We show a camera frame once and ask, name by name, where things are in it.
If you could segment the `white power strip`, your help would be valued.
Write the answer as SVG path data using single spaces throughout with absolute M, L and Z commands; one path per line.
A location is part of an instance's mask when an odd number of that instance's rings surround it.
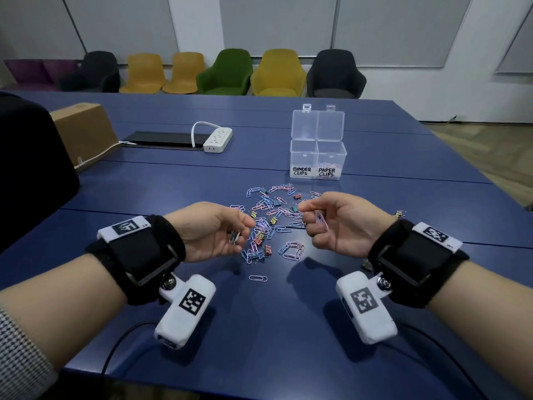
M 232 129 L 229 127 L 217 127 L 203 144 L 206 153 L 222 153 L 232 138 Z

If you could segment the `clear two-compartment plastic box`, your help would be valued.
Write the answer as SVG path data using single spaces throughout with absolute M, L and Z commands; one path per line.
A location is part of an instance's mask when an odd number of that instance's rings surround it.
M 320 179 L 316 177 L 319 162 L 344 161 L 347 151 L 343 143 L 343 111 L 335 105 L 315 110 L 310 103 L 294 110 L 291 124 L 290 170 L 291 178 Z

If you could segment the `brown cardboard box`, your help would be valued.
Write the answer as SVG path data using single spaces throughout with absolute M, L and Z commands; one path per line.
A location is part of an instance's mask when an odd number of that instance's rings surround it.
M 72 164 L 81 172 L 121 145 L 104 107 L 78 103 L 51 111 Z

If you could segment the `person's right hand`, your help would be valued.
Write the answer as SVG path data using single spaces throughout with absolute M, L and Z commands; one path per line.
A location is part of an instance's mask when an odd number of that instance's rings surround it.
M 303 213 L 306 233 L 312 245 L 353 258 L 366 258 L 378 238 L 397 221 L 371 202 L 352 194 L 328 191 L 320 197 L 330 197 L 334 207 L 324 214 L 328 231 L 316 222 L 316 213 Z

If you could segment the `purple sofa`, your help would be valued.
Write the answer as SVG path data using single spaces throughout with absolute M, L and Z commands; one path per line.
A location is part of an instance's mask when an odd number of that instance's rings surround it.
M 14 83 L 1 88 L 23 91 L 55 91 L 60 79 L 79 68 L 76 60 L 68 59 L 5 59 L 3 62 Z

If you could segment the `grey sleeve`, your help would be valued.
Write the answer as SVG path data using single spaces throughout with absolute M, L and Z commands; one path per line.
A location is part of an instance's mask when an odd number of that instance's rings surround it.
M 0 308 L 0 400 L 35 400 L 57 377 L 42 351 Z

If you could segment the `black chair back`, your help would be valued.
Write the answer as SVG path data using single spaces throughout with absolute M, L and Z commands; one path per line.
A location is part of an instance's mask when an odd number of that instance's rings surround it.
M 70 201 L 79 186 L 50 113 L 0 92 L 0 254 Z

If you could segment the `person's right forearm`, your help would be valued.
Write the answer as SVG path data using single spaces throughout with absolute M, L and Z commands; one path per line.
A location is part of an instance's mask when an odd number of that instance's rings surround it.
M 464 261 L 428 309 L 533 400 L 533 289 Z

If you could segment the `pile of colourful clips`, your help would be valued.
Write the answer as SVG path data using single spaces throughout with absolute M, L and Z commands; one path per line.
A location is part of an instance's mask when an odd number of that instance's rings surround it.
M 280 255 L 289 261 L 303 258 L 305 245 L 296 241 L 294 232 L 304 230 L 303 213 L 299 204 L 314 200 L 320 192 L 301 192 L 294 184 L 285 183 L 271 188 L 254 187 L 246 191 L 247 198 L 255 198 L 253 205 L 230 205 L 240 213 L 249 215 L 255 226 L 252 228 L 245 248 L 241 252 L 243 262 L 254 266 Z

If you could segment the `person's left hand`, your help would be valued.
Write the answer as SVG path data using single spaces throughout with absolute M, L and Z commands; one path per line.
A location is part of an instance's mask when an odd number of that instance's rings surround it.
M 219 227 L 217 206 L 223 205 L 202 201 L 164 215 L 184 243 L 184 262 L 196 263 L 239 255 L 243 250 L 252 229 L 240 230 L 236 245 L 231 244 L 229 239 L 232 230 L 222 230 Z

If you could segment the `yellow shell chair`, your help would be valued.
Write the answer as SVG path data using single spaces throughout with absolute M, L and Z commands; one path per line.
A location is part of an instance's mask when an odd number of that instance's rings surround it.
M 137 53 L 127 57 L 128 75 L 119 93 L 156 94 L 166 84 L 163 61 L 159 54 Z
M 172 77 L 162 90 L 170 94 L 195 94 L 196 76 L 206 70 L 204 56 L 198 52 L 177 52 L 172 56 Z

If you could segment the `person's left forearm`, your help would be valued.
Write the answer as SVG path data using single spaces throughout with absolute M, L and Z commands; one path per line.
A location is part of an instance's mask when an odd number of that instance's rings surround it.
M 90 343 L 126 303 L 121 288 L 91 254 L 0 291 L 0 308 L 56 370 Z

